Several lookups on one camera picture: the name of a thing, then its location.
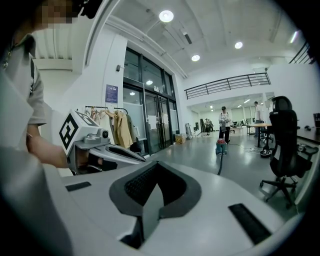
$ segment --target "railing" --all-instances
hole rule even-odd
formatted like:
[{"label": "railing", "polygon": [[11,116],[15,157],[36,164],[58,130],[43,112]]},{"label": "railing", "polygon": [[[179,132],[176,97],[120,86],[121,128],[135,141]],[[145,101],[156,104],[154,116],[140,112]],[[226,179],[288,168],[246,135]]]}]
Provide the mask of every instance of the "railing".
[{"label": "railing", "polygon": [[270,84],[271,83],[267,73],[244,74],[191,87],[189,89],[186,89],[185,93],[186,98],[189,100],[191,98],[214,94],[231,89]]},{"label": "railing", "polygon": [[307,42],[305,42],[304,45],[301,47],[301,49],[298,51],[298,53],[289,62],[289,64],[290,63],[313,64],[315,61],[316,59],[314,58],[314,56],[310,51],[310,45]]}]

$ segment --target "ceiling light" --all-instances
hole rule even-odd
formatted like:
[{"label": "ceiling light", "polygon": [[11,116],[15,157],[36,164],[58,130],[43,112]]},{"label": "ceiling light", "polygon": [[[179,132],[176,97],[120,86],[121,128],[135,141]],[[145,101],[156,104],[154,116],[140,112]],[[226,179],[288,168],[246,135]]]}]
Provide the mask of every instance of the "ceiling light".
[{"label": "ceiling light", "polygon": [[240,49],[242,46],[243,46],[243,43],[242,43],[242,42],[237,42],[237,43],[234,45],[234,47],[235,47],[236,49]]},{"label": "ceiling light", "polygon": [[193,55],[192,58],[191,58],[191,60],[192,60],[193,62],[197,62],[198,60],[200,60],[200,56],[199,56],[199,55]]},{"label": "ceiling light", "polygon": [[292,38],[290,40],[290,44],[292,44],[296,40],[297,35],[298,35],[298,31],[294,32],[294,34],[293,34],[293,36],[292,36]]},{"label": "ceiling light", "polygon": [[172,21],[174,19],[174,14],[169,10],[163,10],[159,14],[159,19],[162,22],[170,22],[170,21]]}]

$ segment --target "cap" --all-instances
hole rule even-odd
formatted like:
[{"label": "cap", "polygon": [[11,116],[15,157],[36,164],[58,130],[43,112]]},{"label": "cap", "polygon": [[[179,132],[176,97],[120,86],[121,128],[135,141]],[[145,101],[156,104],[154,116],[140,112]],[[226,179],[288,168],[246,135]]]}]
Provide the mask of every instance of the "cap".
[{"label": "cap", "polygon": [[81,16],[87,16],[89,19],[93,19],[101,5],[102,0],[72,0],[74,3],[74,10],[76,13],[81,12]]}]

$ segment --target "box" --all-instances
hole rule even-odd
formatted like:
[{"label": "box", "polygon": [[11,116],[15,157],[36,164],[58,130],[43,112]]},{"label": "box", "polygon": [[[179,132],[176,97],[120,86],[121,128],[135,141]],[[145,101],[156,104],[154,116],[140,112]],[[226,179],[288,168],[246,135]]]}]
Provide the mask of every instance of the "box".
[{"label": "box", "polygon": [[175,143],[176,144],[183,144],[186,142],[186,134],[185,133],[180,133],[175,135]]}]

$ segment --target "floor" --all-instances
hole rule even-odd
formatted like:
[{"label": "floor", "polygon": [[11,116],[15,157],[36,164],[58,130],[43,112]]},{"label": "floor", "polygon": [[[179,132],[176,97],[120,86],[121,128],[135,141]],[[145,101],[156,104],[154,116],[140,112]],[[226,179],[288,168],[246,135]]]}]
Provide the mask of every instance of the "floor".
[{"label": "floor", "polygon": [[[201,133],[192,140],[187,140],[185,144],[172,145],[150,157],[148,161],[167,161],[180,165],[192,167],[204,172],[217,174],[220,167],[221,156],[216,155],[216,141],[219,132],[211,132],[209,136]],[[269,158],[262,158],[258,150],[250,151],[250,148],[257,149],[258,139],[253,135],[246,135],[246,131],[236,131],[230,134],[228,153],[223,157],[221,176],[230,179],[257,198],[263,200],[273,192],[275,187],[264,184],[260,188],[261,180],[274,181]],[[287,201],[283,193],[278,192],[268,201],[286,221],[297,214],[297,209],[293,206],[286,209]]]}]

